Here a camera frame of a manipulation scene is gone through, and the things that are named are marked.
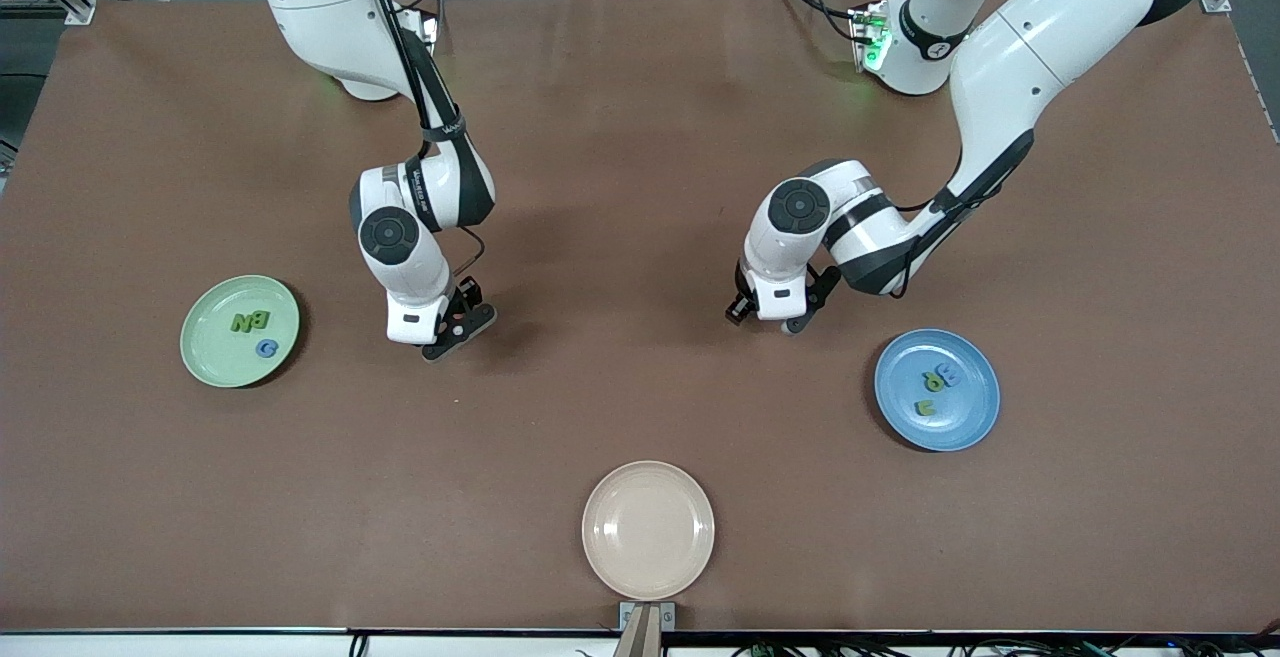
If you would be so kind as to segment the blue plate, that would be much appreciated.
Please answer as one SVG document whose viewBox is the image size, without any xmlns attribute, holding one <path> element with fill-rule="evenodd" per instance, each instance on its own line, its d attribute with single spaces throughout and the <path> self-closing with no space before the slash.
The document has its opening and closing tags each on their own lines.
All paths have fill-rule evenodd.
<svg viewBox="0 0 1280 657">
<path fill-rule="evenodd" d="M 964 380 L 932 393 L 924 373 L 941 364 L 964 370 Z M 895 337 L 879 353 L 873 377 L 876 405 L 890 428 L 929 452 L 968 450 L 983 441 L 998 419 L 1001 394 L 986 355 L 964 337 L 941 329 L 916 329 Z M 914 403 L 933 400 L 937 414 L 920 418 Z"/>
</svg>

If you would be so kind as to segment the light green plate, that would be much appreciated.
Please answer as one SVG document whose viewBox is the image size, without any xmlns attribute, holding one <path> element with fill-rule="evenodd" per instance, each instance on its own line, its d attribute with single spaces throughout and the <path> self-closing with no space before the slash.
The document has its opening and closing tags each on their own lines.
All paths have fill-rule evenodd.
<svg viewBox="0 0 1280 657">
<path fill-rule="evenodd" d="M 266 310 L 271 314 L 262 330 L 236 333 L 236 314 Z M 265 275 L 233 277 L 206 291 L 188 311 L 180 329 L 180 357 L 197 380 L 216 388 L 255 385 L 284 366 L 301 332 L 301 311 L 293 292 Z M 274 359 L 260 359 L 255 346 L 274 339 Z"/>
</svg>

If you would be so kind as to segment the brown table cover sheet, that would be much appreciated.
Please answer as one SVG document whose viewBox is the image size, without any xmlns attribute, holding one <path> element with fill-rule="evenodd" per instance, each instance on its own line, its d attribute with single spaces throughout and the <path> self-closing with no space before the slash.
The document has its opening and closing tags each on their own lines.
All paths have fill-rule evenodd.
<svg viewBox="0 0 1280 657">
<path fill-rule="evenodd" d="M 1280 619 L 1280 147 L 1233 24 L 1188 6 L 1044 111 L 902 300 L 732 327 L 782 179 L 858 159 L 899 204 L 957 159 L 785 0 L 477 0 L 436 58 L 495 178 L 498 319 L 438 364 L 385 336 L 348 218 L 419 146 L 403 99 L 303 65 L 261 3 L 67 31 L 0 199 L 0 630 L 594 628 L 584 503 L 635 460 L 716 511 L 691 629 L 1258 631 Z M 301 311 L 206 385 L 180 329 L 233 277 Z M 978 444 L 876 405 L 941 329 L 998 379 Z"/>
</svg>

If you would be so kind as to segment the beige plate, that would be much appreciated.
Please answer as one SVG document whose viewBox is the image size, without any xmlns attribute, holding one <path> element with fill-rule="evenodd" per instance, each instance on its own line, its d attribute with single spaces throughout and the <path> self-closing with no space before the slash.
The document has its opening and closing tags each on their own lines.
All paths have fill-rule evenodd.
<svg viewBox="0 0 1280 657">
<path fill-rule="evenodd" d="M 640 460 L 593 488 L 580 526 L 595 575 L 631 599 L 667 601 L 704 572 L 716 544 L 716 516 L 703 487 L 685 470 Z"/>
</svg>

